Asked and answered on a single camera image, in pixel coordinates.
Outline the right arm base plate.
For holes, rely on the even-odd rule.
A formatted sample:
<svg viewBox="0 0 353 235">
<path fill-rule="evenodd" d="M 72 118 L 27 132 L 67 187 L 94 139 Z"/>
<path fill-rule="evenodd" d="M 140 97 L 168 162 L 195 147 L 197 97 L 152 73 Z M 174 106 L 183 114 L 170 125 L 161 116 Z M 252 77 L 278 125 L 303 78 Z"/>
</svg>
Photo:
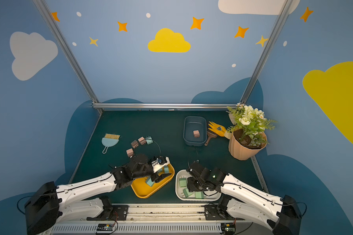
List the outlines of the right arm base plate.
<svg viewBox="0 0 353 235">
<path fill-rule="evenodd" d="M 224 209 L 217 208 L 215 204 L 204 205 L 206 220 L 230 220 L 234 221 L 235 218 L 228 214 Z M 243 218 L 236 218 L 236 220 L 244 221 Z"/>
</svg>

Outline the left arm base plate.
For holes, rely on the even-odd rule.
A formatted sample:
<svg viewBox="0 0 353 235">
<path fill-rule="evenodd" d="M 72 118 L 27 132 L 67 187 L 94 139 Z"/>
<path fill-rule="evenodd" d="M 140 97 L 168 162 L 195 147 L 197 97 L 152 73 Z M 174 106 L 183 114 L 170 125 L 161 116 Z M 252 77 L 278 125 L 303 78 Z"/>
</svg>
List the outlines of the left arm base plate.
<svg viewBox="0 0 353 235">
<path fill-rule="evenodd" d="M 87 221 L 125 221 L 127 217 L 128 205 L 112 205 L 103 210 L 96 217 L 87 217 Z"/>
</svg>

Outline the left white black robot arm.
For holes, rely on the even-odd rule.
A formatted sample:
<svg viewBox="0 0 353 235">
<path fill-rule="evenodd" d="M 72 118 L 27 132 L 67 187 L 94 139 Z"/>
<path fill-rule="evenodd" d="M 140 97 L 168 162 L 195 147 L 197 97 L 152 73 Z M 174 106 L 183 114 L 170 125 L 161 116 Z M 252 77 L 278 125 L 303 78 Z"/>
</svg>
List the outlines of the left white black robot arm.
<svg viewBox="0 0 353 235">
<path fill-rule="evenodd" d="M 104 193 L 129 187 L 135 179 L 149 177 L 159 183 L 170 176 L 159 171 L 168 166 L 168 157 L 132 156 L 130 161 L 106 174 L 82 182 L 56 186 L 45 183 L 25 204 L 26 232 L 41 234 L 56 223 L 78 218 L 88 221 L 114 219 L 114 208 Z"/>
</svg>

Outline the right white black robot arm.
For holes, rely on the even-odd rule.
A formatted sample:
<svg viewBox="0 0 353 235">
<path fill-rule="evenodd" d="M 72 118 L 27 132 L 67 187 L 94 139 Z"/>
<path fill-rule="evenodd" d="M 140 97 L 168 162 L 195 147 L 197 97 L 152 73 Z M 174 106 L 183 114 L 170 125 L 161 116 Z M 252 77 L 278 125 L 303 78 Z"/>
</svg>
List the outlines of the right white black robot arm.
<svg viewBox="0 0 353 235">
<path fill-rule="evenodd" d="M 221 218 L 231 216 L 261 225 L 274 235 L 298 235 L 303 213 L 299 202 L 285 195 L 279 197 L 262 192 L 218 168 L 210 170 L 194 161 L 187 172 L 196 180 L 197 191 L 222 194 L 217 205 Z"/>
</svg>

